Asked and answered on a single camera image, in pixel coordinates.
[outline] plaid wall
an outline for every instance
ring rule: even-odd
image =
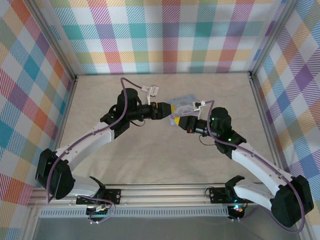
[[[320,239],[320,0],[300,0],[258,73],[282,163],[305,176]]]
[[[246,72],[285,4],[285,0],[51,0],[50,6],[47,0],[37,2],[76,72],[87,75]]]
[[[1,0],[0,240],[18,238],[40,152],[55,144],[70,87],[23,0]]]

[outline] plaid wallpaper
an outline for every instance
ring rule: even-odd
[[[0,1],[0,240],[16,240],[71,80],[23,0]]]
[[[320,239],[320,0],[298,2],[258,78],[282,163],[310,183]]]
[[[76,72],[87,75],[246,72],[285,4],[285,0],[37,2],[78,67]]]

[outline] white floor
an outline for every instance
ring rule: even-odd
[[[225,107],[232,126],[264,157],[272,159],[246,73],[125,75],[138,85],[160,87],[152,100],[195,94]],[[92,128],[117,103],[120,76],[80,76],[61,146]],[[139,91],[142,102],[145,94]],[[206,107],[202,118],[207,118]],[[209,137],[203,141],[213,143]],[[132,125],[116,140],[85,159],[73,174],[94,176],[105,184],[224,183],[236,175],[259,182],[243,166],[222,155],[215,146],[204,146],[197,134],[187,134],[168,119]]]

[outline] vent grille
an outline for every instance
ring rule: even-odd
[[[44,208],[40,213],[42,218],[76,218],[86,215],[85,208]],[[225,217],[228,207],[119,207],[113,217]]]

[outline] purple cable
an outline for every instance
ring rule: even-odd
[[[128,79],[124,78],[124,77],[121,77],[120,78],[120,82],[121,82],[121,85],[122,85],[122,88],[123,88],[123,93],[124,93],[124,109],[123,109],[123,112],[121,114],[121,116],[113,123],[111,123],[110,125],[104,127],[104,128],[101,128],[97,131],[94,131],[94,132],[90,132],[88,133],[87,135],[84,135],[83,137],[81,137],[80,139],[78,139],[77,141],[75,141],[71,146],[69,146],[66,151],[70,151],[74,146],[76,146],[78,143],[82,142],[84,139],[86,139],[87,137],[91,136],[91,135],[95,135],[97,133],[100,133],[104,130],[107,130],[109,128],[111,128],[112,126],[116,125],[117,123],[119,123],[121,121],[121,119],[124,118],[125,114],[126,114],[126,111],[127,111],[127,107],[128,107],[128,96],[127,96],[127,91],[126,91],[126,87],[125,87],[125,84],[124,84],[124,81],[127,81],[128,83],[134,85],[135,87],[141,89],[142,87],[129,81]],[[59,160],[64,156],[66,155],[66,152],[64,151],[55,161],[54,163],[52,164],[52,167],[49,171],[49,174],[48,174],[48,179],[46,181],[46,196],[45,196],[45,202],[46,204],[49,204],[51,199],[53,198],[53,196],[50,197],[50,184],[51,184],[51,179],[52,179],[52,174],[54,172],[54,169],[55,167],[57,166]]]
[[[208,117],[207,117],[207,120],[206,120],[206,127],[207,127],[207,130],[208,130],[208,133],[209,135],[215,140],[217,141],[218,143],[220,144],[224,144],[224,145],[228,145],[228,146],[231,146],[231,147],[234,147],[236,149],[240,149],[241,151],[244,151],[245,153],[251,155],[252,157],[255,157],[256,159],[258,159],[259,161],[261,161],[264,165],[266,165],[269,169],[271,169],[272,171],[274,171],[276,174],[279,175],[279,177],[281,177],[282,180],[285,181],[286,184],[288,184],[288,186],[292,189],[298,203],[299,203],[299,207],[300,207],[300,211],[301,211],[301,225],[299,227],[298,230],[295,230],[295,231],[291,231],[291,230],[288,230],[285,226],[283,226],[281,223],[279,223],[275,217],[272,215],[272,219],[282,228],[284,229],[285,231],[287,231],[288,233],[291,233],[291,234],[298,234],[300,233],[303,229],[304,229],[304,226],[305,226],[305,222],[306,222],[306,216],[305,216],[305,209],[304,209],[304,205],[301,201],[301,198],[297,192],[297,190],[294,188],[294,186],[291,184],[290,181],[288,181],[284,176],[281,175],[281,173],[276,169],[274,168],[271,163],[265,161],[263,158],[261,158],[260,156],[258,155],[255,155],[254,152],[242,147],[242,146],[238,146],[236,144],[233,144],[233,143],[230,143],[230,142],[226,142],[226,141],[221,141],[219,139],[217,139],[211,132],[211,129],[210,129],[210,113],[214,107],[214,104],[215,104],[215,101],[214,100],[211,100],[211,101],[206,101],[205,103],[211,103],[211,106],[210,106],[210,109],[209,109],[209,113],[208,113]]]
[[[114,209],[112,211],[112,213],[109,214],[109,216],[103,218],[101,221],[93,221],[91,219],[91,215],[89,216],[89,221],[91,223],[94,223],[94,224],[100,224],[100,223],[103,223],[104,221],[108,220],[109,218],[111,218],[115,213],[116,213],[116,205],[113,201],[109,201],[109,200],[106,200],[106,199],[102,199],[102,198],[94,198],[94,197],[91,197],[91,196],[83,196],[83,195],[79,195],[80,197],[82,198],[86,198],[86,199],[89,199],[89,200],[94,200],[94,201],[102,201],[102,202],[105,202],[105,203],[108,203],[108,204],[111,204],[114,206]]]

